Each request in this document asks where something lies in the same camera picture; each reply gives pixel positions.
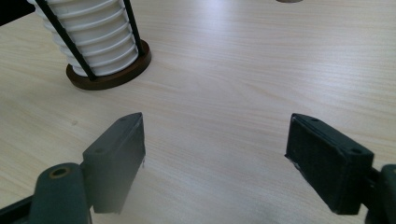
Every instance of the wooden table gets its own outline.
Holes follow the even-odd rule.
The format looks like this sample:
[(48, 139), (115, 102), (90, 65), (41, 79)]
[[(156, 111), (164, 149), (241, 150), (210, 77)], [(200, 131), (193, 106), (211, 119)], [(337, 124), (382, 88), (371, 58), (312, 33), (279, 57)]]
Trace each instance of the wooden table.
[(0, 207), (143, 112), (147, 157), (123, 213), (94, 223), (363, 223), (339, 217), (284, 158), (303, 113), (395, 163), (396, 2), (134, 0), (152, 62), (82, 91), (40, 18), (0, 27)]

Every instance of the wood grain surface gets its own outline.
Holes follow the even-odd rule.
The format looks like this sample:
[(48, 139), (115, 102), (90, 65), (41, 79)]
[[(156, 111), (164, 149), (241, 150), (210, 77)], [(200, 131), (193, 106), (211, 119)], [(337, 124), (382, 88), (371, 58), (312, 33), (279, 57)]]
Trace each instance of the wood grain surface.
[(0, 207), (143, 112), (147, 157), (107, 223), (363, 223), (339, 217), (284, 158), (291, 113), (395, 163), (396, 2), (134, 0), (152, 50), (138, 78), (82, 91), (40, 18), (0, 27)]

